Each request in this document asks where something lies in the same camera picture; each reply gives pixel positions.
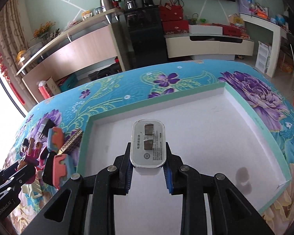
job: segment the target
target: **white desk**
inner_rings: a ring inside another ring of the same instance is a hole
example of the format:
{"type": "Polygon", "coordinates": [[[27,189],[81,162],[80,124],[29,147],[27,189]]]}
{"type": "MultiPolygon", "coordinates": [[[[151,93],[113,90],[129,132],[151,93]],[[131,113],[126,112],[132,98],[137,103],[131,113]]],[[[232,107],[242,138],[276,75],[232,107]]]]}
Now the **white desk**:
{"type": "Polygon", "coordinates": [[[274,24],[270,21],[267,21],[259,17],[254,17],[254,16],[250,16],[246,14],[241,14],[240,16],[245,22],[249,22],[249,23],[261,26],[273,32],[270,64],[267,70],[267,75],[272,78],[277,67],[280,46],[281,46],[281,37],[284,37],[287,39],[287,31],[284,30],[282,27],[278,26],[277,24],[274,24]]]}

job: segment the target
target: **yellow flowers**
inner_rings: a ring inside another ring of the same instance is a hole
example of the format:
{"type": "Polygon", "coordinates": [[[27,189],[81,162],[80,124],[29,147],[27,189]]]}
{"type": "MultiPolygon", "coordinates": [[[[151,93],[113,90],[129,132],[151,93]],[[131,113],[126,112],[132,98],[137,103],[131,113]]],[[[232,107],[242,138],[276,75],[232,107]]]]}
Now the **yellow flowers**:
{"type": "Polygon", "coordinates": [[[53,23],[47,22],[45,25],[41,24],[40,28],[34,31],[34,34],[33,34],[34,38],[39,38],[43,34],[49,32],[50,28],[52,28],[54,25],[55,25],[55,22],[53,23]]]}

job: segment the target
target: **curtain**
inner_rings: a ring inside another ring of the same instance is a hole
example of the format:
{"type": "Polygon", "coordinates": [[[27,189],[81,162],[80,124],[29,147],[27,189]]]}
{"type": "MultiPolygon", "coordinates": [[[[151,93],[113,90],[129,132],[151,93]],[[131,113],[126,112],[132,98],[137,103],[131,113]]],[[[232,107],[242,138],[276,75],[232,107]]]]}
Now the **curtain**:
{"type": "MultiPolygon", "coordinates": [[[[21,92],[21,96],[25,97],[24,99],[30,102],[26,106],[33,107],[36,101],[27,90],[20,76],[16,76],[19,70],[16,63],[16,56],[20,51],[29,48],[21,27],[17,3],[17,0],[8,0],[0,12],[0,53],[5,61],[4,65],[7,67],[9,77],[15,79],[14,81],[16,81],[21,88],[21,91],[19,91],[21,92]]],[[[29,72],[34,67],[34,64],[29,65],[25,68],[25,71],[29,72]]]]}

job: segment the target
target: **red gift box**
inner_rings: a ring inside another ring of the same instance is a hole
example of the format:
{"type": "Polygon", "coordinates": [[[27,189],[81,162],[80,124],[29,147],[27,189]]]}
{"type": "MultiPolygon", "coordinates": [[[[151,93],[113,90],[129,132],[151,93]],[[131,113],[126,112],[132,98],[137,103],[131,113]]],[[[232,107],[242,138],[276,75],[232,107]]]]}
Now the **red gift box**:
{"type": "Polygon", "coordinates": [[[227,25],[222,25],[222,24],[217,24],[217,23],[213,23],[212,25],[213,26],[221,26],[223,28],[224,35],[237,36],[237,37],[242,36],[241,30],[237,27],[227,26],[227,25]]]}
{"type": "Polygon", "coordinates": [[[165,34],[188,33],[189,26],[187,20],[162,22],[165,34]]]}

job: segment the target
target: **black cabinet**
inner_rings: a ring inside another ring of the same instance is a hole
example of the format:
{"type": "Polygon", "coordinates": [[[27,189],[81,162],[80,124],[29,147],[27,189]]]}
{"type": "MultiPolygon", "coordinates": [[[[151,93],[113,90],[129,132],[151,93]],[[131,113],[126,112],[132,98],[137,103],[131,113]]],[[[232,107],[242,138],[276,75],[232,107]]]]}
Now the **black cabinet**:
{"type": "Polygon", "coordinates": [[[168,62],[168,53],[157,5],[125,12],[135,53],[134,68],[168,62]]]}

